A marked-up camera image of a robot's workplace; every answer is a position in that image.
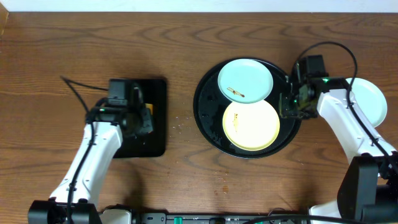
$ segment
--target black tray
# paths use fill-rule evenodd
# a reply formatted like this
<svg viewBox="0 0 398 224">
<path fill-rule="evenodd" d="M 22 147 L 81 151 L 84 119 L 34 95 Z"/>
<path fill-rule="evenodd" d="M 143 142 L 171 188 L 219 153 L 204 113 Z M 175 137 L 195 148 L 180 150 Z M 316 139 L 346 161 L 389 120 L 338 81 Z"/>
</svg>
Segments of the black tray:
<svg viewBox="0 0 398 224">
<path fill-rule="evenodd" d="M 123 136 L 114 158 L 157 157 L 166 150 L 167 84 L 163 79 L 134 80 L 142 90 L 145 103 L 154 105 L 154 131 L 144 136 Z"/>
<path fill-rule="evenodd" d="M 227 106 L 231 103 L 218 88 L 218 73 L 228 62 L 241 58 L 234 58 L 221 62 L 214 66 L 200 80 L 195 96 L 193 98 L 193 114 L 198 128 L 202 135 L 214 147 L 231 155 L 245 159 L 256 159 L 270 156 L 288 145 L 299 131 L 301 121 L 296 119 L 282 119 L 279 116 L 279 94 L 283 91 L 290 91 L 290 86 L 286 82 L 286 73 L 278 66 L 258 58 L 248 58 L 257 60 L 268 68 L 274 79 L 274 86 L 271 93 L 265 99 L 270 103 L 280 120 L 280 131 L 276 140 L 265 149 L 258 151 L 247 151 L 236 147 L 226 137 L 223 130 L 223 115 Z"/>
</svg>

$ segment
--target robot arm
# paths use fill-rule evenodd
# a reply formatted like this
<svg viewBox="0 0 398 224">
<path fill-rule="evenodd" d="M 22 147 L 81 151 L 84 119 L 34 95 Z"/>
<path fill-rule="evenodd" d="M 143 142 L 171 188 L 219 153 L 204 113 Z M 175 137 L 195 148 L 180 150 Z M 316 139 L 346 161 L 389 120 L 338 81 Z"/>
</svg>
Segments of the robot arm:
<svg viewBox="0 0 398 224">
<path fill-rule="evenodd" d="M 120 126 L 109 122 L 94 122 L 95 143 L 88 154 L 76 182 L 76 190 L 72 203 L 86 200 L 97 206 L 106 172 L 116 151 L 121 147 L 123 138 Z M 56 202 L 68 202 L 69 184 L 76 172 L 87 145 L 91 139 L 91 127 L 87 124 L 80 148 L 61 184 L 55 189 L 50 198 Z"/>
<path fill-rule="evenodd" d="M 153 131 L 151 110 L 146 108 L 141 89 L 136 82 L 111 79 L 108 97 L 97 102 L 86 115 L 86 121 L 83 140 L 69 171 L 52 192 L 49 200 L 35 200 L 30 206 L 30 224 L 63 223 L 67 219 L 66 208 L 71 209 L 70 223 L 131 223 L 134 215 L 131 209 L 116 206 L 105 211 L 100 217 L 96 204 L 108 167 L 122 146 L 123 137 L 136 137 Z M 84 157 L 93 134 L 94 143 Z M 77 179 L 73 197 L 72 201 L 68 202 L 75 174 Z"/>
<path fill-rule="evenodd" d="M 359 120 L 377 139 L 389 158 L 386 159 L 373 144 L 348 108 L 347 81 L 344 78 L 329 78 L 322 56 L 316 55 L 297 62 L 290 84 L 291 93 L 280 96 L 281 117 L 323 117 L 339 140 L 350 164 L 337 200 L 312 207 L 310 214 L 364 222 L 396 222 L 398 180 L 389 163 L 398 161 L 396 150 L 373 128 L 351 92 L 349 100 Z M 377 185 L 379 176 L 387 179 L 388 183 Z"/>
<path fill-rule="evenodd" d="M 330 90 L 327 93 L 321 93 L 317 111 L 330 125 L 337 139 L 339 140 L 350 164 L 355 156 L 369 154 L 371 156 L 383 156 L 383 153 L 372 143 L 369 136 L 353 116 L 351 110 L 347 107 L 346 89 Z M 396 150 L 386 142 L 380 134 L 374 129 L 369 120 L 365 117 L 361 108 L 356 103 L 355 96 L 351 92 L 351 102 L 359 118 L 363 121 L 367 129 L 373 136 L 378 138 L 379 144 L 387 151 L 389 155 Z"/>
</svg>

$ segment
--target wooden table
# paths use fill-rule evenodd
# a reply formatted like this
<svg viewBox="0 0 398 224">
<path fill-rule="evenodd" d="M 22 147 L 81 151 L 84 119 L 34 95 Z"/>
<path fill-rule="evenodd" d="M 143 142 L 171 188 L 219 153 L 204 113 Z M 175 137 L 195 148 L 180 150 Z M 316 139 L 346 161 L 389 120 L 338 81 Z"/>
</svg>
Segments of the wooden table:
<svg viewBox="0 0 398 224">
<path fill-rule="evenodd" d="M 398 144 L 398 15 L 11 13 L 0 53 L 0 223 L 26 223 L 47 200 L 80 145 L 84 111 L 59 78 L 106 86 L 111 77 L 168 80 L 167 149 L 162 157 L 111 163 L 98 209 L 123 203 L 169 212 L 305 210 L 336 198 L 348 164 L 319 118 L 304 121 L 277 154 L 245 160 L 215 149 L 193 119 L 201 77 L 223 60 L 252 56 L 288 71 L 311 44 L 334 40 L 356 54 L 359 77 L 385 94 L 377 130 Z M 353 64 L 320 47 L 331 76 Z M 103 92 L 79 88 L 92 105 Z"/>
</svg>

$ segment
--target white plate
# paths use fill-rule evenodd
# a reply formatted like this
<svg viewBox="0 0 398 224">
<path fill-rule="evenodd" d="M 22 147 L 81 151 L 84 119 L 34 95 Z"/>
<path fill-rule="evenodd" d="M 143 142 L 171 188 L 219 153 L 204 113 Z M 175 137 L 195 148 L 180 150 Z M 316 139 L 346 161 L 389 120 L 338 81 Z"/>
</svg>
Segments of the white plate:
<svg viewBox="0 0 398 224">
<path fill-rule="evenodd" d="M 271 72 L 260 62 L 237 59 L 227 63 L 218 74 L 218 87 L 229 100 L 255 103 L 265 99 L 272 90 Z"/>
<path fill-rule="evenodd" d="M 379 126 L 387 115 L 387 101 L 381 90 L 363 78 L 355 78 L 352 92 L 373 127 Z"/>
<path fill-rule="evenodd" d="M 279 134 L 279 117 L 266 101 L 242 104 L 232 102 L 224 112 L 226 137 L 241 149 L 257 151 L 272 144 Z"/>
</svg>

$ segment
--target black cable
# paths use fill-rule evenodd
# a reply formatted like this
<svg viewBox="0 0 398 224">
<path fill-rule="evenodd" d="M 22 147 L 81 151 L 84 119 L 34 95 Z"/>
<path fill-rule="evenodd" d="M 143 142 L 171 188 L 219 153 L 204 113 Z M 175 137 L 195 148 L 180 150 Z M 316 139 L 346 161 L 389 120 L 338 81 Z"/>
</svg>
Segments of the black cable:
<svg viewBox="0 0 398 224">
<path fill-rule="evenodd" d="M 108 91 L 107 88 L 101 88 L 101 87 L 97 87 L 97 86 L 91 86 L 91 85 L 82 84 L 82 83 L 79 83 L 79 82 L 76 82 L 76 81 L 67 79 L 67 78 L 65 78 L 65 77 L 63 77 L 63 76 L 61 76 L 61 78 L 62 78 L 64 81 L 67 81 L 67 82 L 70 82 L 70 83 L 73 83 L 73 84 L 76 84 L 76 85 L 80 85 L 80 86 L 83 86 L 83 87 L 86 87 L 86 88 L 91 88 L 91 89 L 93 89 L 93 90 Z"/>
<path fill-rule="evenodd" d="M 101 106 L 106 102 L 106 97 L 99 99 L 96 103 L 95 106 Z"/>
<path fill-rule="evenodd" d="M 363 222 L 358 222 L 355 220 L 323 217 L 323 216 L 317 216 L 317 215 L 274 215 L 271 217 L 256 218 L 256 219 L 244 222 L 243 224 L 256 224 L 259 222 L 269 222 L 269 221 L 273 221 L 273 220 L 314 220 L 314 221 L 344 223 L 344 224 L 364 224 Z"/>
<path fill-rule="evenodd" d="M 282 210 L 282 211 L 286 211 L 286 209 L 284 209 L 284 208 L 273 208 L 269 213 L 268 213 L 268 215 L 267 216 L 271 216 L 273 213 L 274 213 L 274 211 L 275 210 Z"/>
<path fill-rule="evenodd" d="M 74 94 L 76 95 L 76 97 L 79 99 L 80 103 L 83 105 L 86 113 L 88 113 L 88 107 L 86 105 L 86 103 L 84 102 L 83 98 L 80 96 L 80 94 L 74 89 L 74 87 L 70 84 L 70 83 L 74 83 L 77 84 L 77 82 L 74 82 L 72 80 L 69 80 L 65 77 L 61 77 L 61 79 L 69 86 L 69 88 L 74 92 Z M 93 86 L 88 86 L 88 85 L 84 85 L 81 83 L 78 83 L 77 85 L 80 86 L 84 86 L 84 87 L 88 87 L 88 88 L 92 88 Z M 97 104 L 99 103 L 103 103 L 104 102 L 104 98 L 100 99 Z M 81 161 L 78 165 L 78 167 L 76 168 L 76 171 L 73 175 L 72 181 L 69 184 L 69 191 L 68 191 L 68 202 L 67 202 L 67 223 L 71 224 L 73 223 L 72 221 L 72 200 L 73 200 L 73 192 L 75 191 L 75 186 L 76 186 L 76 180 L 79 176 L 80 170 L 83 167 L 83 164 L 85 163 L 85 160 L 88 156 L 88 153 L 90 152 L 90 149 L 93 147 L 94 141 L 95 141 L 95 130 L 94 130 L 94 124 L 92 120 L 88 120 L 88 123 L 91 126 L 91 139 L 89 141 L 88 147 L 86 152 L 84 153 L 83 157 L 81 158 Z"/>
<path fill-rule="evenodd" d="M 339 47 L 345 49 L 345 50 L 349 53 L 349 55 L 351 56 L 351 58 L 353 59 L 353 62 L 354 62 L 354 75 L 353 75 L 353 78 L 351 79 L 351 82 L 349 83 L 349 87 L 348 87 L 347 92 L 346 92 L 346 99 L 347 99 L 348 108 L 351 110 L 352 114 L 354 115 L 354 117 L 355 117 L 355 119 L 357 120 L 357 122 L 359 123 L 359 125 L 363 128 L 363 130 L 365 131 L 365 133 L 369 136 L 369 138 L 371 139 L 372 143 L 383 153 L 384 157 L 385 157 L 385 158 L 387 159 L 387 161 L 391 164 L 392 169 L 394 170 L 394 172 L 398 175 L 398 167 L 397 167 L 397 164 L 390 158 L 390 156 L 389 156 L 389 154 L 386 152 L 386 150 L 378 143 L 378 139 L 375 138 L 375 137 L 371 134 L 371 132 L 367 129 L 367 127 L 365 126 L 365 124 L 361 121 L 361 119 L 359 118 L 359 116 L 358 116 L 357 113 L 355 112 L 355 110 L 354 110 L 354 108 L 353 108 L 353 104 L 352 104 L 352 102 L 351 102 L 351 100 L 350 100 L 350 98 L 349 98 L 349 93 L 351 92 L 351 89 L 352 89 L 352 87 L 353 87 L 354 80 L 355 80 L 356 75 L 357 75 L 357 73 L 358 73 L 358 63 L 356 62 L 356 58 L 355 58 L 354 53 L 353 53 L 349 48 L 347 48 L 346 46 L 344 46 L 344 45 L 341 44 L 341 43 L 337 43 L 337 42 L 333 42 L 333 41 L 320 42 L 320 43 L 314 44 L 314 45 L 310 46 L 309 48 L 307 48 L 306 50 L 304 50 L 304 51 L 298 56 L 296 62 L 295 62 L 294 65 L 293 65 L 293 69 L 294 69 L 294 66 L 297 64 L 297 62 L 302 58 L 302 56 L 303 56 L 305 53 L 307 53 L 309 50 L 311 50 L 311 49 L 313 49 L 313 48 L 315 48 L 315 47 L 318 47 L 319 45 L 325 45 L 325 44 L 337 45 L 337 46 L 339 46 Z"/>
</svg>

